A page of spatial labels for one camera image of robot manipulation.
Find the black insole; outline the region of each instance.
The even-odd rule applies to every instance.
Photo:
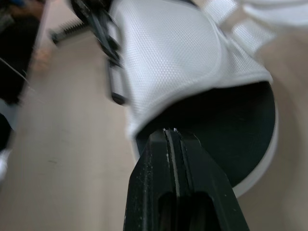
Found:
[[[195,134],[232,187],[257,166],[271,141],[275,101],[268,82],[213,89],[175,103],[137,135],[139,153],[151,133],[177,128]]]

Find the beige floor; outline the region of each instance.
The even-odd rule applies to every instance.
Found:
[[[53,4],[50,12],[74,17],[59,1]],[[52,13],[45,18],[46,27],[61,21]],[[41,33],[39,44],[52,48]],[[280,47],[265,53],[280,57]],[[266,65],[280,113],[278,150],[266,175],[239,203],[252,231],[306,231],[307,72],[287,76],[283,70],[302,70],[307,59],[289,66],[271,57]],[[122,230],[134,164],[124,108],[106,97],[103,54],[94,37],[87,33],[52,48],[48,69],[36,68],[30,83],[0,192],[0,231]]]

